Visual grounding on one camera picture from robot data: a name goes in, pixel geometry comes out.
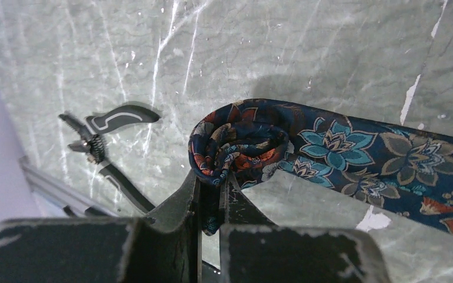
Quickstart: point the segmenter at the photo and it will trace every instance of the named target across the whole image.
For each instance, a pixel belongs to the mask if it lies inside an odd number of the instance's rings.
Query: pliers jaw
[[[73,152],[86,154],[88,162],[94,164],[100,164],[107,158],[105,142],[100,134],[90,133],[85,124],[68,112],[60,114],[59,118],[66,122],[80,136],[80,140],[76,140],[68,145],[69,149]]]

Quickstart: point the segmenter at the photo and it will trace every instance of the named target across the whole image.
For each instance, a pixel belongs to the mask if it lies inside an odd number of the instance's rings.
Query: pliers
[[[148,213],[155,208],[124,173],[110,162],[103,134],[130,124],[157,122],[160,119],[157,113],[136,103],[127,103],[106,114],[86,117],[86,124],[67,111],[58,117],[80,136],[79,140],[68,145],[72,151],[84,153],[89,162],[101,165],[99,173],[120,190],[138,210]]]

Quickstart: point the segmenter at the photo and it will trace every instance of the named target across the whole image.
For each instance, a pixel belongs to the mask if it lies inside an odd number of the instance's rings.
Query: fabric strap
[[[203,231],[214,234],[219,186],[242,189],[279,169],[453,234],[453,137],[301,104],[249,99],[221,107],[192,131],[193,171],[206,189]]]

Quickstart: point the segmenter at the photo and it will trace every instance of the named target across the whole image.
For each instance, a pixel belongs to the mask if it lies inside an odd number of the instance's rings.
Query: marble countertop
[[[155,203],[189,170],[193,126],[245,98],[453,135],[453,1],[0,0],[0,89],[36,166],[134,215],[67,150],[77,137],[58,114],[158,109],[158,123],[107,135],[113,161]],[[281,172],[245,193],[282,225],[369,227],[393,282],[453,282],[449,234]],[[217,236],[203,241],[219,265]]]

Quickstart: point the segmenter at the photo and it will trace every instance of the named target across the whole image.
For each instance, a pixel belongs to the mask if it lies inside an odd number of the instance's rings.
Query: paint chip
[[[391,223],[391,219],[383,213],[372,213],[374,206],[370,206],[367,210],[364,219],[355,227],[357,230],[369,232],[370,230],[379,230],[388,227]]]

